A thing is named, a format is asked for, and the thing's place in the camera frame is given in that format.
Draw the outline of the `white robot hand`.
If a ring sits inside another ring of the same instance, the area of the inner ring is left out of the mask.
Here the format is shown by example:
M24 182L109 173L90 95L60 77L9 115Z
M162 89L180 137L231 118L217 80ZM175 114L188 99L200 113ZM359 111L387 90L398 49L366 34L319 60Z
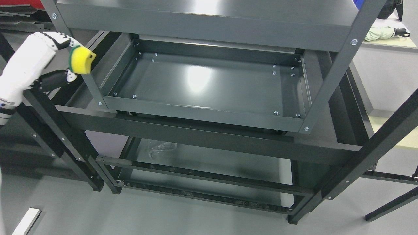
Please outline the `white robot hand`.
M50 92L75 81L78 74L69 69L41 73L56 51L78 46L82 46L78 40L61 32L30 34L1 74L1 104L18 106L22 102L23 91L29 89L31 84L35 90Z

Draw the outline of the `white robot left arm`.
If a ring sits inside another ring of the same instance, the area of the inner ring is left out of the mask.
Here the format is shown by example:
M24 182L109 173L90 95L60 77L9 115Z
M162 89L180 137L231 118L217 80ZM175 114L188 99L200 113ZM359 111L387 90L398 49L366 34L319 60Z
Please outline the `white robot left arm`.
M23 92L31 89L56 52L82 46L76 39L61 32L30 34L6 63L1 74L1 127L16 112L16 107L22 103Z

